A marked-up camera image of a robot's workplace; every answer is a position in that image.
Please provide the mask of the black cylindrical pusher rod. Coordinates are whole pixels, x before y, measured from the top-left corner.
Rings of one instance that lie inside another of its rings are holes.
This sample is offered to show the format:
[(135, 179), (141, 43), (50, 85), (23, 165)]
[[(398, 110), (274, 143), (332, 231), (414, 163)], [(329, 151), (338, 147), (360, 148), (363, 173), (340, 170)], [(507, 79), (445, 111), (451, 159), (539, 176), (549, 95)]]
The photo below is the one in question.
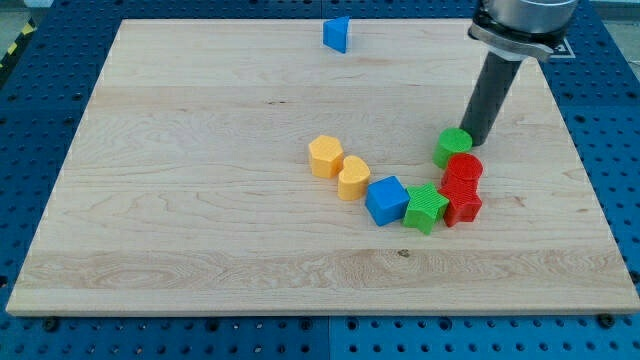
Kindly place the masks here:
[(486, 55), (460, 123), (460, 128), (471, 136), (474, 147), (486, 142), (521, 63), (493, 52)]

